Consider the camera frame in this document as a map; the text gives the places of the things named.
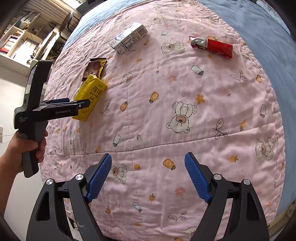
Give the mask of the person's left hand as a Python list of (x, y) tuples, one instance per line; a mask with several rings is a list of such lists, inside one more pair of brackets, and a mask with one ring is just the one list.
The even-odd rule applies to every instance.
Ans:
[(23, 171), (22, 153), (37, 150), (37, 161), (44, 160), (46, 139), (48, 132), (44, 132), (44, 137), (40, 144), (32, 140), (26, 140), (18, 137), (18, 132), (14, 134), (4, 154), (1, 156), (1, 178), (15, 178), (18, 173)]

